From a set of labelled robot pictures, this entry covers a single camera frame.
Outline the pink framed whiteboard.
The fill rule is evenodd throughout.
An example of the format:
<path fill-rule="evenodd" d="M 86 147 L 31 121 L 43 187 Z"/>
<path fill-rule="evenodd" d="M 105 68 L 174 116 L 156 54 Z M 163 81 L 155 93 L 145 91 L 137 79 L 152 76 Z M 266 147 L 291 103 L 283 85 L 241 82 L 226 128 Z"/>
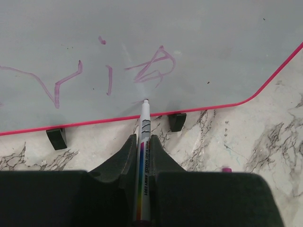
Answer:
<path fill-rule="evenodd" d="M 237 106 L 302 47 L 300 0 L 3 0 L 0 133 Z"/>

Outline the white whiteboard marker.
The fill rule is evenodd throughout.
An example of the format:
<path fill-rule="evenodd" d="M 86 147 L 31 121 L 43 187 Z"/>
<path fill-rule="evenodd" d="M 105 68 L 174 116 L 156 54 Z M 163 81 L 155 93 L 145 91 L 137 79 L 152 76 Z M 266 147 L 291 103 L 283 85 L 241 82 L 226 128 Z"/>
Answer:
<path fill-rule="evenodd" d="M 138 131 L 133 227 L 149 227 L 151 225 L 149 189 L 150 137 L 150 105 L 149 101 L 145 99 L 142 104 Z"/>

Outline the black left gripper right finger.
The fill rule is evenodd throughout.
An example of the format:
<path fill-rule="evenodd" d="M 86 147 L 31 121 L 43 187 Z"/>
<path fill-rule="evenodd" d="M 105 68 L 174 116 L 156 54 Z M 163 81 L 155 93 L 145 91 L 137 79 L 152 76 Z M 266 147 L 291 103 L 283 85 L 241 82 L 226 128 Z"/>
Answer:
<path fill-rule="evenodd" d="M 257 174 L 188 172 L 150 140 L 151 217 L 157 227 L 282 227 L 267 182 Z"/>

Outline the pink marker cap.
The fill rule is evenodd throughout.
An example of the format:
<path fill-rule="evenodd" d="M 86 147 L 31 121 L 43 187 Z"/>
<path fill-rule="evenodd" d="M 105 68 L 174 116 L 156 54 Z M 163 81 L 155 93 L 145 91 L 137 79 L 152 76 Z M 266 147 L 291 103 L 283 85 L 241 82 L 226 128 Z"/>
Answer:
<path fill-rule="evenodd" d="M 223 168 L 223 169 L 222 169 L 222 172 L 231 173 L 231 172 L 232 172 L 232 169 L 231 169 L 231 168 Z"/>

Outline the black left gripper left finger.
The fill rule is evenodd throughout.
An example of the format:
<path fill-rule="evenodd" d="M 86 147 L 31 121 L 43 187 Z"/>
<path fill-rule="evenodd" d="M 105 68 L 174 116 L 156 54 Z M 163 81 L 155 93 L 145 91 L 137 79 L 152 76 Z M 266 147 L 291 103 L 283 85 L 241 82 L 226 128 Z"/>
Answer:
<path fill-rule="evenodd" d="M 92 171 L 2 171 L 3 227 L 129 227 L 137 136 Z"/>

